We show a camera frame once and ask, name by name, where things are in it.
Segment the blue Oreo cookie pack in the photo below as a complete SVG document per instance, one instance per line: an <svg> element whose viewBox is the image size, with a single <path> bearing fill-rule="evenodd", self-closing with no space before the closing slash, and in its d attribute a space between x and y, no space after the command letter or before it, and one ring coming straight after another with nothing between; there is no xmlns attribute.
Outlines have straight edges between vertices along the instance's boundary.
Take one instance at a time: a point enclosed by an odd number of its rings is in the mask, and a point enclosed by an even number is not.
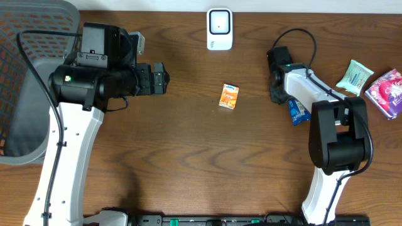
<svg viewBox="0 0 402 226"><path fill-rule="evenodd" d="M297 100L289 100L288 107L294 126L299 125L301 122L310 121L311 115L309 111Z"/></svg>

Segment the orange tissue pack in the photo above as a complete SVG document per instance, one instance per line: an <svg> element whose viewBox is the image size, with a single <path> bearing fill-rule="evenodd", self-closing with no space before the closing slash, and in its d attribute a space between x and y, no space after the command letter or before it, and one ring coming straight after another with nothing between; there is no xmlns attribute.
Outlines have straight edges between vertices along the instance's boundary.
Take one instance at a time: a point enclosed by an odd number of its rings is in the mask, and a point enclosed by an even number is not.
<svg viewBox="0 0 402 226"><path fill-rule="evenodd" d="M231 110L235 109L238 94L239 94L239 87L225 83L222 88L222 93L219 100L219 106Z"/></svg>

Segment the mint green wipes pack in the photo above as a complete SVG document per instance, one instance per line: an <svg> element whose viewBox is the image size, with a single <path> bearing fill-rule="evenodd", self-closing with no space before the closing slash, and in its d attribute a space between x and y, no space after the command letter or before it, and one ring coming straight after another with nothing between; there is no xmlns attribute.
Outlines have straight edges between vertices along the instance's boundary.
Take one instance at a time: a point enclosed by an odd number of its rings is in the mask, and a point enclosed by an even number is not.
<svg viewBox="0 0 402 226"><path fill-rule="evenodd" d="M364 84L373 74L374 72L363 64L351 60L345 75L340 82L337 83L336 87L343 88L356 96L360 96Z"/></svg>

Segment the red purple pad pack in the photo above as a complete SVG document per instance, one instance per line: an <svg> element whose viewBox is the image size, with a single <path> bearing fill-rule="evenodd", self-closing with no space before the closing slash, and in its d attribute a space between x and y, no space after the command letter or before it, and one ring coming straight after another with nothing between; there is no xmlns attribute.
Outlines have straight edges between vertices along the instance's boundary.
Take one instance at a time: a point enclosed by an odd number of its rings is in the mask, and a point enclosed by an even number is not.
<svg viewBox="0 0 402 226"><path fill-rule="evenodd" d="M397 118L401 114L401 73L390 70L370 84L364 95L388 120Z"/></svg>

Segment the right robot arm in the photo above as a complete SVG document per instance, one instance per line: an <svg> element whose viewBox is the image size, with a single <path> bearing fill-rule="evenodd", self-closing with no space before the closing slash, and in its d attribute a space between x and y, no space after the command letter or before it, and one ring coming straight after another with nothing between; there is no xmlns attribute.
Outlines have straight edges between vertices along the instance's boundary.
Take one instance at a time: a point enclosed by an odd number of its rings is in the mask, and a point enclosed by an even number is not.
<svg viewBox="0 0 402 226"><path fill-rule="evenodd" d="M297 100L310 114L308 152L315 167L301 210L307 225L335 222L335 209L349 178L371 164L373 143L367 125L366 103L346 97L319 80L303 63L294 63L285 46L267 53L271 101L282 105Z"/></svg>

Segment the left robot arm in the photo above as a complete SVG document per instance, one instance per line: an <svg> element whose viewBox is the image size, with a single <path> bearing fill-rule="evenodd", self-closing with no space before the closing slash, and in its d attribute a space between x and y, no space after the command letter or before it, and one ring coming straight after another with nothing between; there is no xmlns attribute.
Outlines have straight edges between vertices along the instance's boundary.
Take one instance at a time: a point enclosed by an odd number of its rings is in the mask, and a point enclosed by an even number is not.
<svg viewBox="0 0 402 226"><path fill-rule="evenodd" d="M110 99L162 95L170 76L161 62L138 63L141 33L85 23L79 51L41 82L50 102L48 144L35 199L25 225L131 225L129 214L105 208L83 214L84 186L97 132Z"/></svg>

